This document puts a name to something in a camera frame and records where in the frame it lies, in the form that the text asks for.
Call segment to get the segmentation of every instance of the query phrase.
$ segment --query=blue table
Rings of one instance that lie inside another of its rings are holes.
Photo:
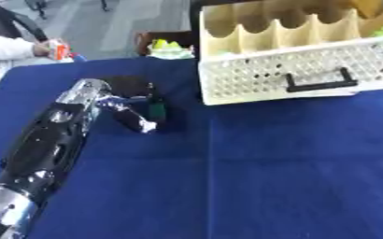
[[[193,61],[21,67],[0,84],[0,158],[77,79],[114,75],[154,81],[170,126],[103,115],[31,238],[383,238],[383,91],[205,107]]]

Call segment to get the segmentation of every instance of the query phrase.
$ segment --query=grey carpet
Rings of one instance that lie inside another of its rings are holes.
[[[109,12],[101,9],[100,0],[49,0],[46,20],[23,0],[0,0],[0,4],[29,15],[49,37],[65,39],[89,60],[134,57],[137,32],[190,29],[190,0],[107,1]]]

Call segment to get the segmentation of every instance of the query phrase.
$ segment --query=person's arm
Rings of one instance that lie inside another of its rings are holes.
[[[34,57],[34,45],[21,38],[12,39],[0,36],[0,61]]]

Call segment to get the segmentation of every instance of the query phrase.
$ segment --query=black handle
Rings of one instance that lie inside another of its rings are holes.
[[[359,82],[357,80],[354,80],[351,77],[351,74],[345,67],[340,68],[339,72],[341,73],[341,76],[343,77],[344,81],[326,82],[326,83],[302,85],[302,86],[297,86],[295,84],[292,74],[286,74],[286,79],[289,84],[286,91],[289,93],[301,92],[301,91],[318,91],[318,90],[327,90],[327,89],[335,89],[335,88],[343,88],[343,87],[353,87],[353,86],[359,85]]]

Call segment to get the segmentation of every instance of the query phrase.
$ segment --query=robotic arm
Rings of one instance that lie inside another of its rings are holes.
[[[0,239],[22,239],[30,232],[50,196],[65,182],[92,124],[104,110],[122,114],[129,127],[148,134],[158,123],[131,104],[147,103],[151,94],[122,98],[100,79],[82,79],[64,92],[21,135],[2,159]]]

